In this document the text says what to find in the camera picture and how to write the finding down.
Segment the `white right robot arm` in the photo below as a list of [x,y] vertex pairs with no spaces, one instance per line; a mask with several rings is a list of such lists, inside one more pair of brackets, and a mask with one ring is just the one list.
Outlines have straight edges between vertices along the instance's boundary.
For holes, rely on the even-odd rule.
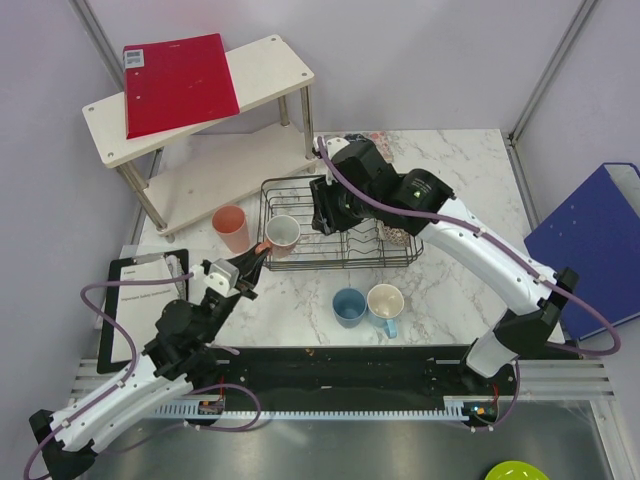
[[378,220],[449,254],[506,304],[458,368],[465,391],[483,392],[505,364],[543,350],[568,302],[565,295],[578,283],[575,271],[555,271],[512,250],[436,175],[420,168],[397,172],[369,139],[318,137],[312,151],[328,167],[310,183],[313,230],[331,235]]

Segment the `brown patterned ceramic bowl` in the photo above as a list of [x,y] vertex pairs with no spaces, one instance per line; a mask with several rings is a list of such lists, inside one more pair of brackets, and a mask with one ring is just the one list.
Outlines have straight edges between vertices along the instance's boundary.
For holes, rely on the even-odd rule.
[[411,243],[411,236],[402,229],[389,227],[384,222],[378,223],[378,229],[381,239],[392,245],[408,247]]

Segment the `light blue ceramic mug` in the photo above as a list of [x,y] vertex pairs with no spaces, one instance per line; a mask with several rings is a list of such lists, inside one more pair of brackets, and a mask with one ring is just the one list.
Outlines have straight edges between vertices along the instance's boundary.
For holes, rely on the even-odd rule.
[[378,284],[369,290],[366,301],[371,325],[382,330],[389,339],[395,339],[398,336],[396,319],[405,306],[401,291],[390,284]]

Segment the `small blue cup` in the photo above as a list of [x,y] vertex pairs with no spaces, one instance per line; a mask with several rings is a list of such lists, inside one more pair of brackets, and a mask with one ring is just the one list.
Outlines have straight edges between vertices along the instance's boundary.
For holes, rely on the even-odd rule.
[[332,311],[343,328],[355,328],[368,311],[366,298],[358,289],[341,289],[332,299]]

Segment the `pink patterned ceramic mug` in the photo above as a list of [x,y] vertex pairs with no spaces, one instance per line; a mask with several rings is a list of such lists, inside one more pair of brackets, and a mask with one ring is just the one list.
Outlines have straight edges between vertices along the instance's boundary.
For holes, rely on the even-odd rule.
[[296,219],[288,215],[271,218],[265,228],[265,240],[257,245],[254,252],[269,251],[273,259],[282,259],[293,252],[301,236],[301,227]]

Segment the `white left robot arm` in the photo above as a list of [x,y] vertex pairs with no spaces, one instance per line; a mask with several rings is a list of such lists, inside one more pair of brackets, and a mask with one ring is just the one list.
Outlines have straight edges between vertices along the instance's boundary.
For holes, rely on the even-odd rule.
[[38,445],[28,463],[42,459],[49,479],[75,479],[124,430],[157,407],[190,392],[208,393],[219,382],[211,348],[241,298],[254,291],[271,248],[258,243],[229,260],[203,261],[188,278],[205,286],[198,304],[173,300],[163,308],[156,335],[113,377],[75,404],[39,410],[29,424]]

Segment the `tall pink plastic cup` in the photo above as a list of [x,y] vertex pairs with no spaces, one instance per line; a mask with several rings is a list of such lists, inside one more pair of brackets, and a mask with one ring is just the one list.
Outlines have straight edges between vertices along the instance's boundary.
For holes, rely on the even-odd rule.
[[212,227],[232,253],[240,254],[249,249],[247,217],[239,206],[219,208],[212,217]]

